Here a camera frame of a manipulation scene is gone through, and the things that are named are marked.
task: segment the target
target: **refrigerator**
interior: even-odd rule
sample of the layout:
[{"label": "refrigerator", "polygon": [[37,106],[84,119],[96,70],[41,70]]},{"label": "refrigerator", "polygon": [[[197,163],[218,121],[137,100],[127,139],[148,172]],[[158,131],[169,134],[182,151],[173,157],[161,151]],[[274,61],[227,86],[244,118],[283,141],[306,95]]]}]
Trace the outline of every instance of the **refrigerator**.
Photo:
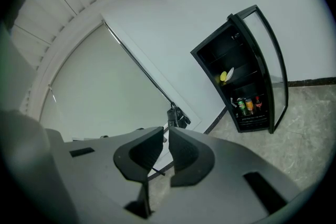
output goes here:
[{"label": "refrigerator", "polygon": [[288,107],[286,67],[257,5],[230,14],[191,54],[223,99],[238,132],[276,130]]}]

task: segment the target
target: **gray tile floor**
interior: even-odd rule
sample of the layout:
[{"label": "gray tile floor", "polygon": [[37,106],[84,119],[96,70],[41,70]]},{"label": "gray tile floor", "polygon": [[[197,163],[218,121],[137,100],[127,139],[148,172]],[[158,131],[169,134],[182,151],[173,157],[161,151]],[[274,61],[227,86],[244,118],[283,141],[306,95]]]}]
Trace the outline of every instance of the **gray tile floor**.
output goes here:
[{"label": "gray tile floor", "polygon": [[[316,183],[336,145],[336,85],[289,88],[289,106],[274,134],[238,133],[226,113],[210,136],[241,144],[286,173],[300,189]],[[174,168],[150,181],[150,204],[156,210],[170,191]]]}]

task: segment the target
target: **black baseboard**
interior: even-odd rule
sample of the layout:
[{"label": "black baseboard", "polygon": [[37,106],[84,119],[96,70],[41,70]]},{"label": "black baseboard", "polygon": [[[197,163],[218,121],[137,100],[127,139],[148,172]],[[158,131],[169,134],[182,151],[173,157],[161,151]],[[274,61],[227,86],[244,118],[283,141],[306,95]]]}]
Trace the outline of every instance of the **black baseboard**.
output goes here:
[{"label": "black baseboard", "polygon": [[[208,129],[206,129],[206,131],[204,132],[205,134],[209,134],[213,128],[218,124],[218,122],[221,120],[221,118],[225,115],[227,111],[227,107],[224,107],[224,109],[222,110],[222,112],[218,115],[218,117],[214,120],[214,122],[209,126]],[[160,172],[164,173],[165,171],[167,171],[168,169],[172,168],[174,166],[174,162],[169,163],[168,165],[166,165],[165,167],[163,167]],[[152,179],[158,177],[160,174],[159,173],[155,173],[151,176],[148,177],[148,181],[151,181]]]},{"label": "black baseboard", "polygon": [[322,86],[322,85],[333,85],[333,84],[336,84],[336,78],[288,81],[288,87]]}]

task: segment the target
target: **lemon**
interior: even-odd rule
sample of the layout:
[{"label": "lemon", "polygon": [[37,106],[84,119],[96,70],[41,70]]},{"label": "lemon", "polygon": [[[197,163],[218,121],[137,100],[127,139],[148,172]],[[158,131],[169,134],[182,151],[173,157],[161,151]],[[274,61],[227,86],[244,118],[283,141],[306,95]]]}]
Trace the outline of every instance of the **lemon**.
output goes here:
[{"label": "lemon", "polygon": [[226,75],[227,75],[227,73],[226,73],[226,71],[224,71],[222,74],[220,74],[221,75],[221,80],[222,81],[224,81],[225,79],[226,79]]}]

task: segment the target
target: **red bottle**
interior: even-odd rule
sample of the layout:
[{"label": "red bottle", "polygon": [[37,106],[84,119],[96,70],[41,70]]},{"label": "red bottle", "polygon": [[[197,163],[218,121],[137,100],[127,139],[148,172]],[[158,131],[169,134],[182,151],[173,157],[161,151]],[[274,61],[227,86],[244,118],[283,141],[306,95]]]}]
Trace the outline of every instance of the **red bottle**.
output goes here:
[{"label": "red bottle", "polygon": [[261,111],[261,106],[263,105],[262,102],[260,102],[259,100],[259,96],[256,97],[256,107],[257,107],[257,110]]}]

